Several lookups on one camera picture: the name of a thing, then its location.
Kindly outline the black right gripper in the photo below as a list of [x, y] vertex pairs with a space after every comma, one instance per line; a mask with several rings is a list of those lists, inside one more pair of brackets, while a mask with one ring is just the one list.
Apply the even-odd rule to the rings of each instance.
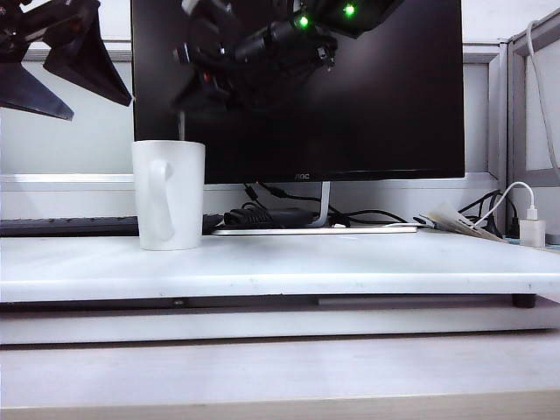
[[188, 80], [176, 110], [270, 109], [288, 101], [321, 67], [332, 68], [337, 39], [312, 24], [305, 6], [271, 1], [242, 17], [229, 1], [192, 2], [192, 46], [177, 46]]

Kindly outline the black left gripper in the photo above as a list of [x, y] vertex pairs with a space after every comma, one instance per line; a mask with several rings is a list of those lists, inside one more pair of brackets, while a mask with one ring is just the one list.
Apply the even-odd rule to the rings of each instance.
[[[30, 1], [1, 2], [1, 48], [36, 41], [51, 47], [44, 68], [112, 102], [132, 97], [102, 41], [99, 1], [47, 1], [28, 11]], [[21, 64], [1, 65], [1, 107], [72, 121], [74, 112]]]

